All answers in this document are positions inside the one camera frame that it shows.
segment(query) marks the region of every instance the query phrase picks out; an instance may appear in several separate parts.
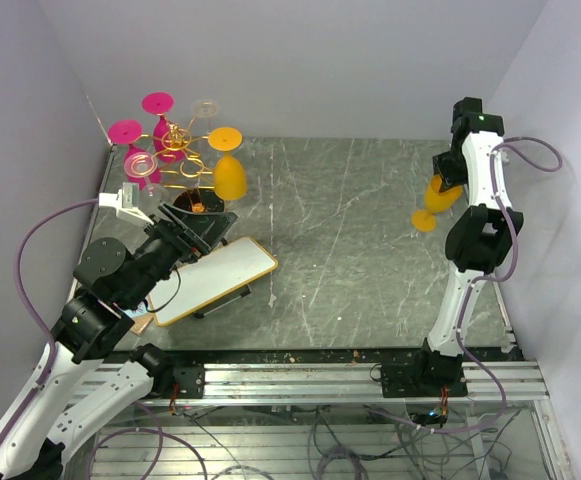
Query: glass panel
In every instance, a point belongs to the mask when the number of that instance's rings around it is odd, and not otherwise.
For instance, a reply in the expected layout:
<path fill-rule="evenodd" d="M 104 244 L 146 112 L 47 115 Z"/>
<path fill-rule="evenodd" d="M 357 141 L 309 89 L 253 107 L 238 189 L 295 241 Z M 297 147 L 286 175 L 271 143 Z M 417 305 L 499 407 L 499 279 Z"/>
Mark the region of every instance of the glass panel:
<path fill-rule="evenodd" d="M 403 417 L 430 408 L 400 405 L 387 411 Z M 443 430 L 484 422 L 494 411 L 496 405 L 456 405 Z M 486 430 L 456 435 L 422 434 L 363 406 L 211 407 L 180 410 L 178 416 L 155 407 L 154 412 L 163 431 L 171 435 L 165 438 L 150 477 L 160 480 L 203 478 L 194 452 L 172 436 L 198 452 L 210 479 L 551 478 L 530 404 L 510 406 Z M 130 408 L 103 428 L 96 441 L 128 427 L 154 429 L 155 422 L 143 411 Z M 93 443 L 84 446 L 69 464 L 66 480 L 85 478 Z M 111 438 L 96 453 L 92 478 L 140 478 L 157 446 L 156 435 L 134 431 Z"/>

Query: white clamp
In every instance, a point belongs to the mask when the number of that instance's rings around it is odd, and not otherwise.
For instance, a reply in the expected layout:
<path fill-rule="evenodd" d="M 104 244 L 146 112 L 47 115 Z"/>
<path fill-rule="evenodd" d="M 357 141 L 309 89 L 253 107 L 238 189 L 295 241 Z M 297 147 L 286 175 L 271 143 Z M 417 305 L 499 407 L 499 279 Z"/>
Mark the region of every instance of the white clamp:
<path fill-rule="evenodd" d="M 114 208 L 117 218 L 140 227 L 154 222 L 139 210 L 139 185 L 124 183 L 117 193 L 100 193 L 99 206 Z"/>

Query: glass base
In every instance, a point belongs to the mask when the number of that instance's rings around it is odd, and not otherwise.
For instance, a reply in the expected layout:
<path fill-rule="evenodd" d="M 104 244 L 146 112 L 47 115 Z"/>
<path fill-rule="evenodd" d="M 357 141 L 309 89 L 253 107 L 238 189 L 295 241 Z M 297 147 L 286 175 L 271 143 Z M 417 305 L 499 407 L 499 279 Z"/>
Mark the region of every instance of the glass base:
<path fill-rule="evenodd" d="M 149 183 L 139 192 L 139 208 L 146 215 L 162 216 L 159 205 L 170 201 L 170 192 L 157 183 Z"/>

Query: pink wine glass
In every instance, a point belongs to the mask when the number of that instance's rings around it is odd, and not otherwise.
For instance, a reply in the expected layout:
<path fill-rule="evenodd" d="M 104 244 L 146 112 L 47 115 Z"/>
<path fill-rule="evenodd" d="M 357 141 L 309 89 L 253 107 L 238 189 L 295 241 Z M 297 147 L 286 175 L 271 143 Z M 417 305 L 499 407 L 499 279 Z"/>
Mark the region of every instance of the pink wine glass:
<path fill-rule="evenodd" d="M 157 153 L 166 150 L 167 145 L 164 145 L 161 139 L 170 131 L 166 113 L 170 111 L 173 105 L 174 99 L 172 95 L 166 92 L 153 92 L 147 95 L 141 102 L 141 106 L 146 112 L 159 117 L 159 121 L 155 125 L 153 132 L 155 137 L 153 140 L 154 149 Z M 157 156 L 165 163 L 174 163 L 184 159 L 185 153 L 181 150 L 170 150 L 160 153 Z"/>
<path fill-rule="evenodd" d="M 148 183 L 159 183 L 161 181 L 161 172 L 156 168 L 156 160 L 154 161 L 154 168 L 152 168 L 152 164 L 150 164 L 151 171 L 149 173 L 145 175 L 136 175 L 137 172 L 133 165 L 139 165 L 143 171 L 145 170 L 146 160 L 143 162 L 140 162 L 139 160 L 152 158 L 152 155 L 144 149 L 134 145 L 134 142 L 141 138 L 141 130 L 141 124 L 132 119 L 119 120 L 108 130 L 108 136 L 113 143 L 118 145 L 128 145 L 128 151 L 124 157 L 123 165 L 128 180 L 130 182 L 138 183 L 139 189 L 143 189 Z"/>

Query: wire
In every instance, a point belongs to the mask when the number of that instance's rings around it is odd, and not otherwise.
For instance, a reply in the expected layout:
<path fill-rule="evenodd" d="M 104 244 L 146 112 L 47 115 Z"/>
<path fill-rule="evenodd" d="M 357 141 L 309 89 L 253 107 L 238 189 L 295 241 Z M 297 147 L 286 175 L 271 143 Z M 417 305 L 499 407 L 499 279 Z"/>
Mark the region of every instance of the wire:
<path fill-rule="evenodd" d="M 23 257 L 23 250 L 25 249 L 25 247 L 28 243 L 28 240 L 30 240 L 30 237 L 32 237 L 32 235 L 37 230 L 39 230 L 43 225 L 48 223 L 50 220 L 54 219 L 55 217 L 58 217 L 59 215 L 66 213 L 66 212 L 69 212 L 71 210 L 75 210 L 77 208 L 84 207 L 87 205 L 94 205 L 94 204 L 98 203 L 98 201 L 99 200 L 97 198 L 93 198 L 90 200 L 84 200 L 82 202 L 78 202 L 78 203 L 75 203 L 73 205 L 62 208 L 61 210 L 58 210 L 57 212 L 43 218 L 34 227 L 32 227 L 28 231 L 28 233 L 26 233 L 26 235 L 23 237 L 23 240 L 21 241 L 21 244 L 19 245 L 19 248 L 17 249 L 17 253 L 15 255 L 15 259 L 14 259 L 14 284 L 15 284 L 15 287 L 17 289 L 17 293 L 19 294 L 19 298 L 21 298 L 21 301 L 23 302 L 23 306 L 26 308 L 26 310 L 28 311 L 28 313 L 30 314 L 30 316 L 32 317 L 34 322 L 37 324 L 37 326 L 39 327 L 39 330 L 41 330 L 41 333 L 43 333 L 43 335 L 46 337 L 46 343 L 48 344 L 48 348 L 49 348 L 49 354 L 48 354 L 48 358 L 46 360 L 46 364 L 44 365 L 43 369 L 41 370 L 41 374 L 39 375 L 39 377 L 36 380 L 37 386 L 39 386 L 39 387 L 43 386 L 45 384 L 46 380 L 48 379 L 48 377 L 50 376 L 52 366 L 54 365 L 54 362 L 57 358 L 57 346 L 55 344 L 54 337 L 52 336 L 52 333 L 50 333 L 50 329 L 48 328 L 48 326 L 45 324 L 45 322 L 41 318 L 41 315 L 39 315 L 39 312 L 37 312 L 37 310 L 34 308 L 34 305 L 32 305 L 32 302 L 30 301 L 30 298 L 28 297 L 28 294 L 26 293 L 26 290 L 23 286 L 23 279 L 21 277 L 21 259 Z M 3 443 L 3 441 L 6 439 L 6 437 L 12 431 L 12 428 L 15 426 L 15 424 L 19 421 L 19 419 L 23 415 L 23 412 L 26 411 L 26 409 L 28 408 L 28 406 L 30 405 L 30 403 L 32 402 L 32 400 L 34 399 L 34 397 L 37 395 L 37 393 L 39 391 L 41 391 L 41 388 L 33 388 L 32 390 L 30 390 L 28 392 L 28 394 L 24 397 L 23 401 L 19 404 L 17 409 L 14 411 L 12 416 L 8 419 L 6 424 L 3 426 L 3 428 L 1 429 L 1 433 L 0 433 L 0 447 L 1 447 L 1 444 Z"/>
<path fill-rule="evenodd" d="M 379 378 L 377 378 L 377 377 L 373 377 L 373 376 L 372 376 L 372 372 L 374 372 L 374 369 L 375 369 L 375 368 L 377 368 L 377 367 L 380 367 L 380 366 L 381 366 L 381 364 L 380 364 L 380 363 L 375 363 L 375 364 L 372 366 L 372 368 L 370 369 L 370 378 L 372 379 L 372 381 L 373 381 L 373 382 L 376 382 L 376 383 L 381 383 L 381 375 L 379 375 Z"/>
<path fill-rule="evenodd" d="M 237 460 L 237 458 L 232 454 L 232 452 L 230 451 L 230 449 L 228 447 L 226 447 L 223 443 L 221 443 L 221 441 L 215 437 L 210 431 L 208 431 L 206 428 L 204 428 L 198 421 L 197 419 L 193 418 L 192 416 L 188 415 L 188 414 L 183 414 L 184 417 L 186 417 L 188 420 L 190 420 L 191 422 L 193 422 L 197 427 L 199 427 L 201 430 L 204 431 L 204 433 L 206 433 L 207 435 L 209 435 L 215 442 L 217 442 L 217 444 L 223 448 L 226 452 L 228 452 L 228 455 L 230 455 L 230 458 L 232 458 L 232 460 L 234 461 L 234 463 L 236 463 L 237 465 L 232 466 L 232 467 L 228 467 L 225 470 L 222 470 L 221 472 L 219 472 L 217 475 L 215 475 L 214 477 L 212 477 L 212 480 L 215 480 L 219 477 L 222 477 L 224 475 L 227 475 L 228 473 L 231 473 L 233 470 L 239 469 L 241 470 L 241 473 L 243 474 L 243 478 L 245 480 L 247 480 L 247 476 L 246 476 L 246 470 L 249 470 L 251 472 L 254 472 L 258 475 L 261 475 L 262 477 L 268 479 L 268 480 L 274 480 L 274 478 L 272 478 L 272 476 L 267 473 L 264 472 L 263 470 L 259 470 L 258 468 L 254 468 L 254 467 L 250 467 L 248 465 L 242 465 L 239 460 Z"/>
<path fill-rule="evenodd" d="M 317 451 L 319 452 L 319 454 L 321 456 L 325 456 L 327 455 L 326 453 L 324 453 L 321 448 L 319 447 L 319 445 L 317 444 L 317 430 L 319 427 L 319 422 L 323 423 L 325 425 L 325 427 L 328 429 L 328 431 L 330 432 L 330 436 L 333 438 L 333 440 L 335 441 L 335 443 L 339 446 L 344 446 L 339 439 L 337 438 L 337 436 L 335 435 L 334 431 L 332 430 L 332 428 L 330 427 L 330 424 L 327 422 L 327 420 L 321 415 L 317 415 L 315 416 L 315 421 L 316 421 L 316 426 L 314 429 L 314 435 L 312 436 L 312 440 L 314 443 L 315 448 L 317 449 Z M 359 459 L 366 461 L 366 462 L 373 462 L 376 460 L 381 460 L 383 458 L 399 458 L 398 455 L 391 455 L 394 452 L 397 452 L 399 450 L 403 449 L 403 445 L 399 445 L 397 447 L 391 448 L 390 450 L 387 450 L 379 455 L 370 455 L 370 454 L 360 454 L 360 453 L 355 453 L 355 455 L 357 455 L 359 457 Z"/>
<path fill-rule="evenodd" d="M 148 416 L 151 418 L 151 420 L 155 423 L 155 425 L 157 427 L 156 431 L 151 430 L 150 432 L 156 433 L 159 437 L 159 444 L 157 445 L 157 453 L 154 455 L 154 459 L 152 460 L 152 463 L 150 463 L 150 466 L 146 470 L 146 473 L 144 473 L 143 476 L 139 479 L 139 480 L 145 480 L 146 478 L 148 478 L 150 476 L 150 474 L 152 473 L 152 470 L 154 470 L 154 467 L 157 466 L 157 462 L 159 462 L 159 457 L 161 457 L 161 452 L 163 451 L 163 439 L 167 435 L 163 432 L 163 428 L 161 427 L 161 423 L 159 422 L 159 419 L 157 418 L 157 416 L 152 412 L 152 410 L 150 410 L 148 407 L 146 407 L 141 402 L 135 402 L 134 405 L 136 405 L 137 407 L 139 407 L 141 410 L 143 410 L 144 412 L 146 412 L 148 414 Z M 137 428 L 128 428 L 128 429 L 124 429 L 124 430 L 118 430 L 118 431 L 114 432 L 113 434 L 105 437 L 99 443 L 97 443 L 95 445 L 95 447 L 92 449 L 92 452 L 90 452 L 90 457 L 88 458 L 88 470 L 86 473 L 86 480 L 90 480 L 92 478 L 92 469 L 94 468 L 94 458 L 97 454 L 97 451 L 101 447 L 103 447 L 109 440 L 111 440 L 114 437 L 117 437 L 119 435 L 123 435 L 125 433 L 130 433 L 130 432 L 136 433 L 137 431 L 141 431 L 141 430 L 142 429 L 137 429 Z M 184 443 L 184 445 L 186 445 L 188 448 L 192 449 L 193 453 L 194 453 L 194 448 L 191 445 L 186 444 L 185 442 L 183 442 L 183 440 L 181 440 L 181 443 Z"/>
<path fill-rule="evenodd" d="M 519 414 L 522 412 L 522 409 L 517 410 L 514 414 L 512 414 L 512 416 L 508 419 L 508 421 L 503 425 L 503 427 L 501 427 L 501 430 L 499 430 L 499 432 L 497 433 L 497 435 L 494 437 L 494 439 L 492 440 L 492 445 L 490 445 L 490 447 L 488 448 L 488 450 L 486 451 L 486 453 L 484 453 L 483 455 L 479 456 L 479 457 L 475 457 L 472 460 L 470 460 L 468 463 L 466 463 L 465 465 L 463 465 L 461 468 L 459 468 L 456 472 L 454 472 L 452 474 L 452 476 L 450 478 L 448 478 L 448 480 L 452 480 L 461 470 L 469 467 L 470 465 L 472 465 L 474 462 L 476 462 L 477 460 L 481 460 L 481 459 L 485 459 L 488 455 L 490 455 L 490 453 L 492 452 L 492 450 L 494 449 L 494 446 L 499 443 L 499 438 L 501 438 L 501 435 L 503 435 L 503 432 L 505 431 L 505 429 L 508 427 L 508 425 L 510 425 L 515 418 L 517 418 L 519 416 Z M 477 478 L 481 478 L 481 474 L 483 473 L 483 468 L 485 467 L 486 462 L 484 460 L 483 464 L 481 465 L 481 469 L 479 471 L 479 476 Z"/>
<path fill-rule="evenodd" d="M 272 475 L 270 475 L 268 472 L 264 472 L 263 470 L 259 470 L 258 468 L 249 467 L 248 465 L 235 465 L 232 467 L 228 467 L 224 470 L 221 470 L 219 473 L 217 473 L 214 477 L 212 477 L 211 480 L 216 480 L 217 478 L 223 477 L 224 475 L 228 475 L 229 473 L 232 473 L 236 469 L 254 472 L 257 475 L 261 475 L 263 478 L 266 478 L 267 480 L 274 480 Z"/>
<path fill-rule="evenodd" d="M 144 300 L 144 302 L 146 302 L 146 311 L 148 313 L 159 313 L 161 310 L 163 310 L 164 308 L 166 308 L 168 305 L 170 305 L 170 302 L 172 302 L 172 300 L 175 299 L 175 297 L 179 294 L 179 289 L 181 288 L 181 274 L 179 273 L 178 269 L 174 269 L 174 273 L 177 274 L 177 289 L 175 290 L 174 294 L 172 295 L 172 297 L 170 297 L 170 300 L 168 300 L 166 303 L 164 303 L 163 305 L 161 305 L 159 308 L 155 309 L 155 310 L 150 310 L 147 308 L 147 300 Z"/>

